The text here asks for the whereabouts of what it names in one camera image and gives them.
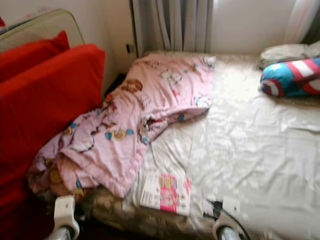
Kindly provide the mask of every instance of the mattress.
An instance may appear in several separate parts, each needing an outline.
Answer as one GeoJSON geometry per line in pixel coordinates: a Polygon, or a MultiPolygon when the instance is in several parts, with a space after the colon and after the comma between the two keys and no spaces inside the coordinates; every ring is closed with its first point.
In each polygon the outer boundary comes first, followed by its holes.
{"type": "Polygon", "coordinates": [[[162,239],[213,239],[206,199],[232,198],[251,239],[320,239],[320,99],[259,90],[258,57],[218,55],[207,115],[153,141],[125,199],[98,188],[92,215],[162,239]],[[192,180],[190,216],[141,207],[147,173],[192,180]]]}

